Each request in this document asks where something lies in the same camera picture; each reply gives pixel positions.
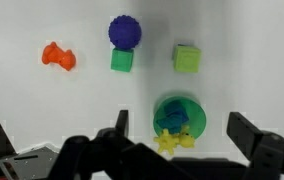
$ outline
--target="orange toy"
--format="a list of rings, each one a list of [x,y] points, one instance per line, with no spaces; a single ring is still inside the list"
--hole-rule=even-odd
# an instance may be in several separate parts
[[[71,50],[64,52],[59,48],[55,42],[46,46],[43,55],[42,62],[44,64],[49,64],[50,62],[58,63],[67,71],[70,71],[75,66],[75,56]]]

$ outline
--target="green cube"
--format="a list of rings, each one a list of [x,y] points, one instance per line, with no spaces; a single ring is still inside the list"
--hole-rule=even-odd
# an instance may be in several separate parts
[[[130,72],[133,61],[133,50],[113,49],[111,69],[116,71]]]
[[[199,71],[201,50],[195,47],[178,45],[174,52],[174,69],[178,72]]]

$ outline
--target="yellow-green block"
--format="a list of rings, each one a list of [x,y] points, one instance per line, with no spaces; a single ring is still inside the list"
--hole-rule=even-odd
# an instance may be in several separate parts
[[[130,72],[133,61],[133,50],[113,49],[111,69],[122,72]]]
[[[201,60],[201,50],[195,47],[178,45],[174,52],[174,69],[178,72],[197,73]]]

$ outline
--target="yellow toy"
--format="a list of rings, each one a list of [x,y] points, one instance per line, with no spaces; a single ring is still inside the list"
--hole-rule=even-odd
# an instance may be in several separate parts
[[[188,133],[189,126],[182,126],[180,133],[171,135],[168,129],[163,129],[160,137],[155,137],[154,141],[159,143],[158,153],[162,153],[163,150],[168,150],[170,155],[174,154],[173,148],[176,148],[177,144],[180,144],[184,148],[194,148],[195,139]]]
[[[158,153],[163,152],[163,150],[168,150],[169,154],[173,155],[173,148],[175,148],[176,144],[179,143],[179,138],[169,134],[168,129],[163,129],[163,132],[160,137],[155,137],[154,141],[159,143],[160,145]]]

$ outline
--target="lime green cube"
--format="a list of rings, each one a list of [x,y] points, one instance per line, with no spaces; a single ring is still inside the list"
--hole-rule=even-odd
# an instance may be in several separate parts
[[[113,49],[111,69],[116,71],[130,72],[133,61],[133,50]]]
[[[195,47],[178,45],[174,52],[174,69],[178,72],[197,73],[201,60],[201,50]]]

